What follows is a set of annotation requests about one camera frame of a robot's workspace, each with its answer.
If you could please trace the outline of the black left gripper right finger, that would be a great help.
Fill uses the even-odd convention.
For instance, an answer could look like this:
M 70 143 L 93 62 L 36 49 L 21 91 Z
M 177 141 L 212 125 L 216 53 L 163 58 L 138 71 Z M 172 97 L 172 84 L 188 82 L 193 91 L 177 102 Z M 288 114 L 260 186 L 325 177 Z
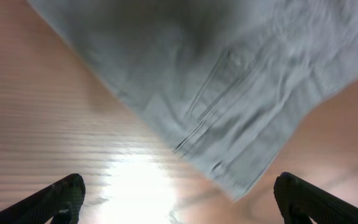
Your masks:
M 285 224 L 358 224 L 358 208 L 309 182 L 283 172 L 273 193 Z

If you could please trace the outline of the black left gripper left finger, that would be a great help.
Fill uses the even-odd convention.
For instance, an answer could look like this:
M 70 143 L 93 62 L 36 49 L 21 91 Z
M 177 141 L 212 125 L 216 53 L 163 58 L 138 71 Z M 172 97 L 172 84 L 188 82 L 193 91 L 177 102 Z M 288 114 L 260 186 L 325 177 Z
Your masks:
M 70 174 L 0 211 L 0 224 L 77 224 L 85 200 L 80 174 Z

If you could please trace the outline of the grey shorts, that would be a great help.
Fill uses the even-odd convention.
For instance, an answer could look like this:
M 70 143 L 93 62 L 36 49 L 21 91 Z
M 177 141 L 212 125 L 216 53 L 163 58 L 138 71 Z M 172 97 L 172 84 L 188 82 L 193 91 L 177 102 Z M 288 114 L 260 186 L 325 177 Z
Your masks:
M 358 80 L 358 1 L 31 0 L 103 85 L 231 198 Z

